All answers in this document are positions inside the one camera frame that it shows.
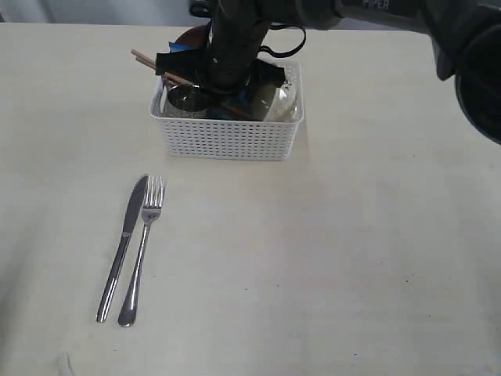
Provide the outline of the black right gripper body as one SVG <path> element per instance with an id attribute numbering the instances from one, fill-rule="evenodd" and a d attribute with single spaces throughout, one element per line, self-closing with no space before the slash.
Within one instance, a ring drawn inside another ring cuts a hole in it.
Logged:
<path id="1" fill-rule="evenodd" d="M 173 74 L 220 94 L 239 92 L 251 82 L 280 87 L 285 70 L 258 59 L 270 25 L 258 1 L 214 1 L 205 46 L 158 53 L 155 74 Z"/>

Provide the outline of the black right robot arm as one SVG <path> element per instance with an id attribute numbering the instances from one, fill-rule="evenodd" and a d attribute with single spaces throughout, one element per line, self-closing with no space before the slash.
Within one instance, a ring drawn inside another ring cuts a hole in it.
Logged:
<path id="1" fill-rule="evenodd" d="M 498 1 L 212 1 L 201 47 L 159 53 L 156 73 L 174 74 L 220 95 L 240 91 L 262 62 L 270 30 L 330 30 L 343 19 L 426 34 L 438 78 L 455 79 L 467 120 L 500 142 L 500 3 Z"/>

